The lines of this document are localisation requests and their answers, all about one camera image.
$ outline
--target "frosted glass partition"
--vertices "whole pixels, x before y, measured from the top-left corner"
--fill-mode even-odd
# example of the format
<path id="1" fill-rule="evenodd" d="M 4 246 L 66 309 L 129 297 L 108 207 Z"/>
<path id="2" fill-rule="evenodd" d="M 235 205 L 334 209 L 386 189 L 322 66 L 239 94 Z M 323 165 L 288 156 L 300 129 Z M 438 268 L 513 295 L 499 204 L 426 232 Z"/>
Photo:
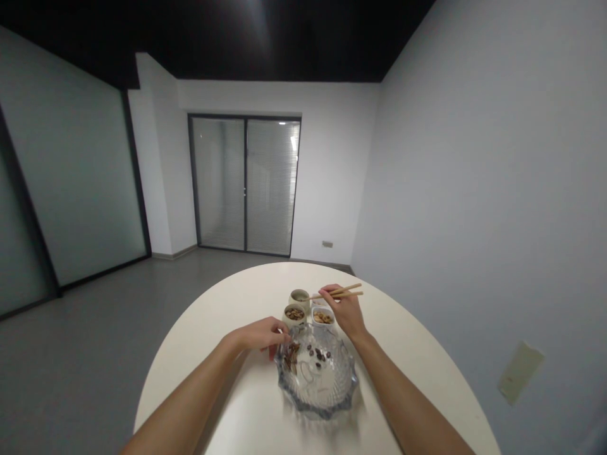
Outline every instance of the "frosted glass partition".
<path id="1" fill-rule="evenodd" d="M 0 28 L 0 102 L 60 285 L 146 255 L 120 92 Z"/>
<path id="2" fill-rule="evenodd" d="M 0 147 L 6 147 L 0 141 Z M 44 270 L 0 150 L 0 315 L 48 297 Z"/>
<path id="3" fill-rule="evenodd" d="M 247 124 L 247 251 L 291 254 L 298 121 Z"/>
<path id="4" fill-rule="evenodd" d="M 198 236 L 202 246 L 245 244 L 245 122 L 191 118 Z"/>

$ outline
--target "clear glass bowl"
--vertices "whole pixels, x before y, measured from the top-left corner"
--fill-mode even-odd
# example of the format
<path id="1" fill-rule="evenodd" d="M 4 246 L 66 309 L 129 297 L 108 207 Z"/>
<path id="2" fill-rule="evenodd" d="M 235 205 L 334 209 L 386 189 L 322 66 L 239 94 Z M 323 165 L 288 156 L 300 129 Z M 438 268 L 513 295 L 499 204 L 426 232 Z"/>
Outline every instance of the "clear glass bowl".
<path id="1" fill-rule="evenodd" d="M 292 341 L 278 347 L 274 361 L 278 386 L 295 408 L 323 420 L 349 410 L 359 379 L 343 341 L 327 327 L 312 324 L 295 326 L 290 335 Z"/>

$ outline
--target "person's left hand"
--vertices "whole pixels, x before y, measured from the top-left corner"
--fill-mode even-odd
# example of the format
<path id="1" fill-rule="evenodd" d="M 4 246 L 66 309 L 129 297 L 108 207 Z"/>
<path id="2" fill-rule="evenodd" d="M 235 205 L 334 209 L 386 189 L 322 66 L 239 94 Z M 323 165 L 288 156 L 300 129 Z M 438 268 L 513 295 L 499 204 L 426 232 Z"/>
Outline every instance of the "person's left hand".
<path id="1" fill-rule="evenodd" d="M 230 335 L 237 340 L 242 349 L 265 351 L 269 348 L 270 360 L 274 360 L 277 345 L 291 341 L 286 324 L 272 316 L 236 329 Z"/>

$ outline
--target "black ceiling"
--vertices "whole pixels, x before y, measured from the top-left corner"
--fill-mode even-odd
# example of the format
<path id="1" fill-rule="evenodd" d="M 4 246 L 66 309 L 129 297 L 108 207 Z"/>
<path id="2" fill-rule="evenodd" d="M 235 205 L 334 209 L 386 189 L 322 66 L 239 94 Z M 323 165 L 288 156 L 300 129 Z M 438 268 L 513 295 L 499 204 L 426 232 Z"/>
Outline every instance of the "black ceiling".
<path id="1" fill-rule="evenodd" d="M 434 0 L 3 1 L 0 25 L 118 87 L 177 78 L 380 82 Z"/>

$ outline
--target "brown nut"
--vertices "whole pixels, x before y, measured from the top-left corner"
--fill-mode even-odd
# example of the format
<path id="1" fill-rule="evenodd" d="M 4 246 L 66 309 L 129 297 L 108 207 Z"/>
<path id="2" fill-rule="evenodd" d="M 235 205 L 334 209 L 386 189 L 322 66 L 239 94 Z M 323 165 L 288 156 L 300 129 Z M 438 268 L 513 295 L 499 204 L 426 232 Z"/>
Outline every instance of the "brown nut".
<path id="1" fill-rule="evenodd" d="M 292 320 L 300 320 L 304 318 L 304 312 L 297 308 L 289 308 L 285 310 L 285 315 Z"/>
<path id="2" fill-rule="evenodd" d="M 316 312 L 314 313 L 314 320 L 319 324 L 332 324 L 333 318 L 328 314 Z"/>

